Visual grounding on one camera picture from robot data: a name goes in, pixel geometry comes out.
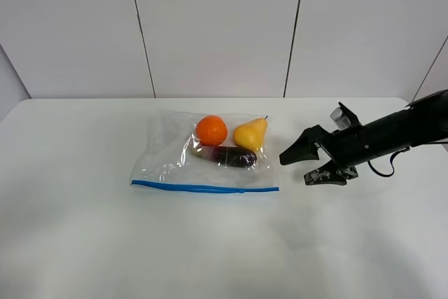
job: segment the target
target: purple eggplant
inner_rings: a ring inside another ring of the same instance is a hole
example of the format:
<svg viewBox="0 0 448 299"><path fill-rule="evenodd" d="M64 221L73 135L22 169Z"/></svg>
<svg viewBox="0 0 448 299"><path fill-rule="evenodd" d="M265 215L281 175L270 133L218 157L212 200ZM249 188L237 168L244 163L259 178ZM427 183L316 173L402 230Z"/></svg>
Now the purple eggplant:
<svg viewBox="0 0 448 299"><path fill-rule="evenodd" d="M257 162L255 152L241 147L197 145L190 149L191 153L199 158L231 167L246 168Z"/></svg>

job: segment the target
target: ziplock bag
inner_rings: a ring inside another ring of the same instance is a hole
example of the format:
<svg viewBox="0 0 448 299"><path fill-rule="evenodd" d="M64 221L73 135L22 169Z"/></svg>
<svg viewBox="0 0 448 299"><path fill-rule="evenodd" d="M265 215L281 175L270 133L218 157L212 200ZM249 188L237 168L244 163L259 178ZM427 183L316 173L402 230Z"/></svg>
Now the ziplock bag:
<svg viewBox="0 0 448 299"><path fill-rule="evenodd" d="M157 110L150 119L148 145L134 166L131 184L198 193L278 191L278 187L274 186L274 170L269 156L269 127L262 147L255 153L256 161L253 162L252 157L248 160L236 157L235 163L235 156L245 153L243 148L237 148L233 143L235 128L265 116L219 115L227 127L227 139L219 145L219 149L202 146L201 139L196 135L198 122L206 116ZM214 156L207 157L205 151Z"/></svg>

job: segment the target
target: table surface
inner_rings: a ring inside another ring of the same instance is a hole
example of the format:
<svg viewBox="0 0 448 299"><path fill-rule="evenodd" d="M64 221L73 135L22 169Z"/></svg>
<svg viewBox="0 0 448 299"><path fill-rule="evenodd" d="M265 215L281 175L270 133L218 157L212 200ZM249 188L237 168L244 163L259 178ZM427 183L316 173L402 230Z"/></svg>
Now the table surface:
<svg viewBox="0 0 448 299"><path fill-rule="evenodd" d="M0 298L447 298L448 153L421 146L390 179L306 186L326 162L276 164L278 193L129 186L156 108L269 115L280 153L306 127L362 123L394 98L42 99L0 123ZM375 160L387 171L388 160Z"/></svg>

